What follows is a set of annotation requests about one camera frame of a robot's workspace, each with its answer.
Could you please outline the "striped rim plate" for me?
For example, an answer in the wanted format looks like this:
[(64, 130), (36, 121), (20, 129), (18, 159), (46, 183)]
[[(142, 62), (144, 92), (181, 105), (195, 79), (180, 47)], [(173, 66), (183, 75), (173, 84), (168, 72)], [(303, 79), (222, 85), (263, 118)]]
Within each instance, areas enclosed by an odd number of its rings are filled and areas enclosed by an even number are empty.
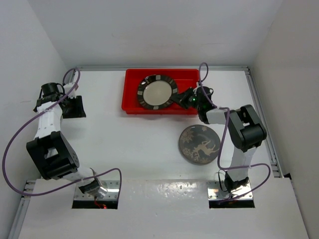
[(167, 75), (150, 75), (138, 86), (138, 103), (147, 110), (162, 110), (169, 107), (172, 96), (178, 94), (176, 81)]

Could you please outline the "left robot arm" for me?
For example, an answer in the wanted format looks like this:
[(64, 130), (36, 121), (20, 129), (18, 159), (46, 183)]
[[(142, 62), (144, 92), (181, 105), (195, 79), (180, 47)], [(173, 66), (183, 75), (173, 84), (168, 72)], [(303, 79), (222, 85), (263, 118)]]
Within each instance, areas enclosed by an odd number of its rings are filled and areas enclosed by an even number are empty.
[(82, 167), (79, 158), (61, 132), (63, 119), (84, 118), (82, 97), (74, 83), (41, 86), (34, 111), (39, 114), (37, 133), (26, 149), (41, 176), (75, 182), (81, 193), (101, 198), (102, 185), (92, 168)]

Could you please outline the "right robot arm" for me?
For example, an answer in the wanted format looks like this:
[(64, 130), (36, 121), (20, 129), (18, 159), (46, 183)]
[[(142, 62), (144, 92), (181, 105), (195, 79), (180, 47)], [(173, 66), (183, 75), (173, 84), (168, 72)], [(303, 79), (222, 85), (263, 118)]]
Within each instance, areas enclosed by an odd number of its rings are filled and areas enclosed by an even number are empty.
[(224, 185), (230, 193), (247, 184), (253, 154), (266, 139), (267, 132), (252, 105), (244, 105), (236, 110), (219, 107), (212, 102), (212, 94), (213, 89), (209, 87), (189, 88), (183, 93), (172, 95), (170, 99), (184, 109), (196, 109), (199, 119), (205, 124), (225, 125), (221, 144), (225, 141), (226, 133), (229, 133), (234, 152), (231, 165), (225, 168), (220, 165), (220, 151), (217, 165), (225, 171)]

